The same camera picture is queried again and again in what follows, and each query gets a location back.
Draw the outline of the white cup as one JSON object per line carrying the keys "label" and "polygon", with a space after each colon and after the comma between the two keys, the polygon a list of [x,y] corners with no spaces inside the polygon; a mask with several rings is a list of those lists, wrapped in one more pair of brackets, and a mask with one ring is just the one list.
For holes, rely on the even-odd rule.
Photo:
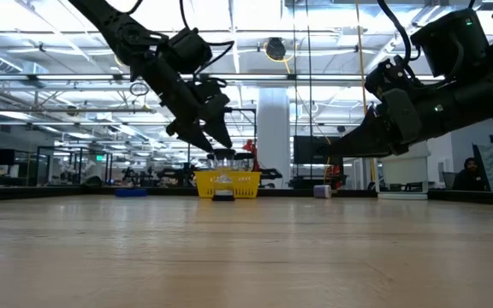
{"label": "white cup", "polygon": [[383,179],[386,184],[420,183],[420,192],[381,192],[377,187],[377,197],[393,200],[427,200],[428,199],[428,167],[427,158],[430,156],[427,142],[417,143],[401,155],[391,155],[380,159],[383,168]]}

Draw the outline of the black metal table frame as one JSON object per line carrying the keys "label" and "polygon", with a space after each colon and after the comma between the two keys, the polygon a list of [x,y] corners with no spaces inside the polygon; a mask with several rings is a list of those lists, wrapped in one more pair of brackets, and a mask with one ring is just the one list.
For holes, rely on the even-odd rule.
{"label": "black metal table frame", "polygon": [[[115,187],[0,187],[0,200],[22,198],[51,198],[74,195],[114,195]],[[197,196],[197,189],[192,187],[145,188],[152,196]],[[261,189],[259,197],[307,198],[312,190]],[[461,192],[449,190],[430,190],[429,200],[467,202],[474,204],[493,204],[493,192]]]}

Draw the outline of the person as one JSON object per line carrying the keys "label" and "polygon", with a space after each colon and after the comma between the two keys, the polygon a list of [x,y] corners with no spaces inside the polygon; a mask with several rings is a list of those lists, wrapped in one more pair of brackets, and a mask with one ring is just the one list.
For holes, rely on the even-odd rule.
{"label": "person", "polygon": [[485,190],[485,184],[474,157],[469,157],[464,162],[463,170],[454,178],[453,189],[474,192],[483,192]]}

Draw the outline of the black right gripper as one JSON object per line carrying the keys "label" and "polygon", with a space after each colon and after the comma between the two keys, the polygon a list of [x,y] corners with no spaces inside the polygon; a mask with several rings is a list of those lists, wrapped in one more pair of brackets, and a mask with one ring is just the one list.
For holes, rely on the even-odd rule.
{"label": "black right gripper", "polygon": [[342,157],[387,157],[398,146],[440,137],[461,123],[466,88],[441,87],[419,91],[400,88],[382,95],[384,104],[372,105],[364,120],[334,141],[329,154]]}

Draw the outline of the large hourglass white sand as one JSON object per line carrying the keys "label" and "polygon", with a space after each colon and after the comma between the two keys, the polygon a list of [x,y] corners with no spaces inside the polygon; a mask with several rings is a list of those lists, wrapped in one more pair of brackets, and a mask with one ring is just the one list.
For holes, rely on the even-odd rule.
{"label": "large hourglass white sand", "polygon": [[234,167],[235,151],[232,149],[215,149],[214,158],[216,160],[215,170],[218,177],[214,182],[213,201],[234,201],[233,181],[229,173]]}

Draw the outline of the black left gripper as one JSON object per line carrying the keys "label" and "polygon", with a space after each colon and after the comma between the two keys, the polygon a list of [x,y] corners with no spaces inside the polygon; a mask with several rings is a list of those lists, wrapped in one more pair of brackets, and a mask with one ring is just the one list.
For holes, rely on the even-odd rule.
{"label": "black left gripper", "polygon": [[[206,62],[205,54],[177,56],[163,52],[136,54],[136,74],[141,76],[160,97],[164,107],[175,116],[166,133],[203,151],[212,152],[211,143],[199,124],[200,101],[193,94],[181,74],[192,74]],[[216,115],[205,123],[205,132],[226,148],[233,143],[224,120],[225,113]]]}

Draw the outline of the yellow plastic basket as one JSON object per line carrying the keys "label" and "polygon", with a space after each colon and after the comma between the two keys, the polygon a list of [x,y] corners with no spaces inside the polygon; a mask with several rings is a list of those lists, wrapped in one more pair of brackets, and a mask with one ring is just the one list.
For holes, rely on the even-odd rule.
{"label": "yellow plastic basket", "polygon": [[259,172],[215,170],[195,171],[194,175],[201,198],[256,198],[258,195]]}

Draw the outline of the grey hanging banner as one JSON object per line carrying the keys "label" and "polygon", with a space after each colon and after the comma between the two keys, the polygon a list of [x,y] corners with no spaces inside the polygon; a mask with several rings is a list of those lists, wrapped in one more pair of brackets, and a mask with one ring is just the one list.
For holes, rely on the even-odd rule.
{"label": "grey hanging banner", "polygon": [[490,145],[472,145],[473,154],[478,163],[486,190],[493,192],[493,143]]}

